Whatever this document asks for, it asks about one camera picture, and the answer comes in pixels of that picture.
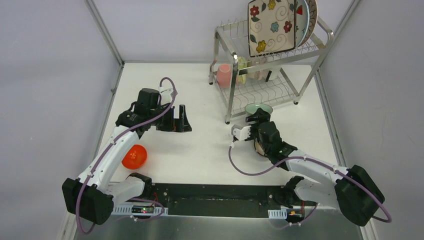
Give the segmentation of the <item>mint green bowl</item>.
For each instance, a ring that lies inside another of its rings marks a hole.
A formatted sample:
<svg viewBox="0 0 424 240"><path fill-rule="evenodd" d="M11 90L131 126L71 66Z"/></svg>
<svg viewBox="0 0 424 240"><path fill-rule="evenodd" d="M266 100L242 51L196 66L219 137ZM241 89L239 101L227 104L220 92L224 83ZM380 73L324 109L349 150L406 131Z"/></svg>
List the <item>mint green bowl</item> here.
<svg viewBox="0 0 424 240"><path fill-rule="evenodd" d="M273 108L264 103L250 103L245 106L244 110L248 115L253 115L256 113L258 109L262 109L263 111L272 114Z"/></svg>

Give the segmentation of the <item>white ribbed mug black handle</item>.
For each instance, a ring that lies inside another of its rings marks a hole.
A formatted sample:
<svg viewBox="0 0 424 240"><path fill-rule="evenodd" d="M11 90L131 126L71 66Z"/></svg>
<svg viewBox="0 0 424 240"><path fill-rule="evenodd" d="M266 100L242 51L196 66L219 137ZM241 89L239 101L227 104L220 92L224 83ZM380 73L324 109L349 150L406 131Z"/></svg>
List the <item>white ribbed mug black handle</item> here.
<svg viewBox="0 0 424 240"><path fill-rule="evenodd" d="M269 69L264 70L264 78L265 78L265 82L269 82L269 81L273 81L275 80L281 70L281 66L275 66Z"/></svg>

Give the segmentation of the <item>pink cup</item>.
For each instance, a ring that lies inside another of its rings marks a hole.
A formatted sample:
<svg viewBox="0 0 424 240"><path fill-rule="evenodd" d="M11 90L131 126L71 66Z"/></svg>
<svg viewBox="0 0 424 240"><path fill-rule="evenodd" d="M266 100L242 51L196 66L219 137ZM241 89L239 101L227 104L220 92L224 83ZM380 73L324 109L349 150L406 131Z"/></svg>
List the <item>pink cup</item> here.
<svg viewBox="0 0 424 240"><path fill-rule="evenodd" d="M216 73L216 82L222 88L229 88L232 79L232 67L227 64L221 64Z"/></svg>

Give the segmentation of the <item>square floral plate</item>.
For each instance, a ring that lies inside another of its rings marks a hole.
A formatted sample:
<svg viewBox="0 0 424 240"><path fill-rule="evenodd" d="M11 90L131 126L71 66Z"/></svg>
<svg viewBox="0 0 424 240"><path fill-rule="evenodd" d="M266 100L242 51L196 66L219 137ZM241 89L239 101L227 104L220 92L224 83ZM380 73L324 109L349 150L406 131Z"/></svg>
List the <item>square floral plate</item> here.
<svg viewBox="0 0 424 240"><path fill-rule="evenodd" d="M247 5L249 56L293 50L296 46L294 0L252 0Z"/></svg>

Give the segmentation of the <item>watermelon pattern round plate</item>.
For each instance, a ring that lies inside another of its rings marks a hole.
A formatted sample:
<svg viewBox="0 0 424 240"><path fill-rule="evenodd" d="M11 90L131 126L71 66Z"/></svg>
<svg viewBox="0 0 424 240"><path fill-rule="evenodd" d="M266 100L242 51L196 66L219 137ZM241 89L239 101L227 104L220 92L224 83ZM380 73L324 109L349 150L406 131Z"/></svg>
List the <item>watermelon pattern round plate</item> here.
<svg viewBox="0 0 424 240"><path fill-rule="evenodd" d="M310 21L309 6L306 0L295 1L295 47L299 47L306 37Z"/></svg>

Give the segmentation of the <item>brown rim petal pattern plate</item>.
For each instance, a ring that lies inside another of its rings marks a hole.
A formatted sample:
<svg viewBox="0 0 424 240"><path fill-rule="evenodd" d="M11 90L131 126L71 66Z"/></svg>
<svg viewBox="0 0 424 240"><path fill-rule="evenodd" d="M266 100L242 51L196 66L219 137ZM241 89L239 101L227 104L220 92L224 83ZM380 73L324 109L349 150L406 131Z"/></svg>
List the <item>brown rim petal pattern plate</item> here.
<svg viewBox="0 0 424 240"><path fill-rule="evenodd" d="M316 0L306 0L308 11L309 11L309 22L307 27L306 35L301 42L301 45L305 44L312 36L314 29L318 21L318 4Z"/></svg>

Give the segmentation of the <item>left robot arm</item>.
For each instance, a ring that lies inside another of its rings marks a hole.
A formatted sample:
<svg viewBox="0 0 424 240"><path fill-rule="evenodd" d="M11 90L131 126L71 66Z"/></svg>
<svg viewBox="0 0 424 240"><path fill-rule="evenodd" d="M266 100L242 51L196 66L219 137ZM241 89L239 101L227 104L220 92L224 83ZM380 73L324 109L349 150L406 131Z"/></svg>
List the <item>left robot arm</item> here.
<svg viewBox="0 0 424 240"><path fill-rule="evenodd" d="M147 202L152 198L152 179L140 173L131 173L125 180L110 184L122 160L143 134L154 126L161 132L186 133L192 131L186 107L179 106L174 117L174 89L143 88L128 110L115 122L108 143L76 179L67 178L62 184L66 209L96 225L110 217L114 207L137 198Z"/></svg>

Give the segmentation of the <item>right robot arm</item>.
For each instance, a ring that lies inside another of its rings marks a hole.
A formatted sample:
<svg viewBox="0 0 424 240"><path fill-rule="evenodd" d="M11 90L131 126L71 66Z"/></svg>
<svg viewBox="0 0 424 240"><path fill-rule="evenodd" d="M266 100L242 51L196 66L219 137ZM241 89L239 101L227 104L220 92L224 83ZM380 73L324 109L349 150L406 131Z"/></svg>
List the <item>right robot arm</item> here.
<svg viewBox="0 0 424 240"><path fill-rule="evenodd" d="M247 126L234 139L253 141L256 152L267 158L273 168L295 173L282 188L279 202L292 207L300 201L311 201L339 210L351 223L365 226L381 209L392 218L383 204L385 196L367 171L359 166L343 167L313 158L296 146L283 141L271 114L257 108L245 118Z"/></svg>

